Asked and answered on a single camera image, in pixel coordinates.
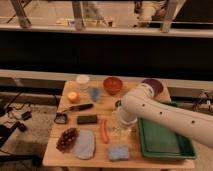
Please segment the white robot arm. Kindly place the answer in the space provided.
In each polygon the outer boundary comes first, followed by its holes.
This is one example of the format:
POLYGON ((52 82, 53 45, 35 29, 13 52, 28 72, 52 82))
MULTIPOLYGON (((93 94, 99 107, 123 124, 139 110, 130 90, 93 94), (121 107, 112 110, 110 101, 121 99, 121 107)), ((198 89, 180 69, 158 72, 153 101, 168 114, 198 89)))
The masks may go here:
POLYGON ((141 83, 121 98, 116 110, 121 128, 131 127, 138 118, 144 118, 213 148, 213 116, 172 107, 154 100, 152 85, 141 83))

